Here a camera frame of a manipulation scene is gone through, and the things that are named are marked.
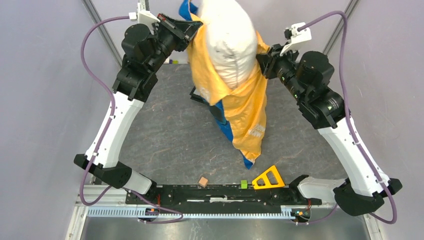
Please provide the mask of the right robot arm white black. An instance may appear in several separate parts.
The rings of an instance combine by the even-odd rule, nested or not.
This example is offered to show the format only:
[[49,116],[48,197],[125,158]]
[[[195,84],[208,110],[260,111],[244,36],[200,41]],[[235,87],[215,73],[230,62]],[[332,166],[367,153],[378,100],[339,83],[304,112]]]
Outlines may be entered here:
[[262,74],[282,82],[347,174],[346,179],[337,180],[302,175],[290,184],[289,199],[295,204],[307,199],[333,202],[350,216],[374,213],[386,197],[402,188],[402,183],[388,177],[361,143],[343,97],[329,87],[335,69],[328,57],[319,51],[299,55],[292,50],[280,54],[281,50],[282,46],[276,44],[267,53],[256,55]]

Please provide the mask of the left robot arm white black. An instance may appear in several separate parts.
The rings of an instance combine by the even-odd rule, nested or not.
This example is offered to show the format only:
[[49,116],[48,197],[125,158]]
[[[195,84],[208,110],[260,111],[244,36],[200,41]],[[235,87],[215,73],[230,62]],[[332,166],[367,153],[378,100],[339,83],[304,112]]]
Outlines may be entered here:
[[137,192],[145,204],[156,200],[154,182],[120,162],[120,151],[158,81],[157,71],[173,52],[188,47],[201,26],[201,21],[177,20],[160,13],[152,20],[139,19],[126,29],[121,69],[112,87],[106,87],[109,108],[92,145],[75,156],[77,166],[116,189]]

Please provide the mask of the blue yellow pillowcase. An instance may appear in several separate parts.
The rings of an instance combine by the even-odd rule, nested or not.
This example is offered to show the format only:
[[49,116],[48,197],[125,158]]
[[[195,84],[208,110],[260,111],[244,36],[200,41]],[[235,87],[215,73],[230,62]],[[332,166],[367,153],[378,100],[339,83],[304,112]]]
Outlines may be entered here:
[[[192,80],[200,96],[209,103],[209,110],[220,130],[241,153],[245,167],[250,169],[262,152],[267,123],[268,81],[255,56],[256,62],[247,81],[235,89],[227,87],[209,58],[206,24],[198,16],[201,3],[196,6],[190,0],[184,0],[178,11],[184,20],[203,23],[187,48]],[[267,52],[269,46],[255,31],[258,39],[256,55]]]

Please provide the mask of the white pillow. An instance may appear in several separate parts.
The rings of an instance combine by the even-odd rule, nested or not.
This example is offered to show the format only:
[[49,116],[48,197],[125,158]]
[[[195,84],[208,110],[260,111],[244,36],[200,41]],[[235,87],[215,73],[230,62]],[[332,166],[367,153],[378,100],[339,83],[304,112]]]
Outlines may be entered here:
[[205,23],[211,63],[227,87],[234,90],[253,71],[258,37],[251,18],[235,0],[203,0],[198,16]]

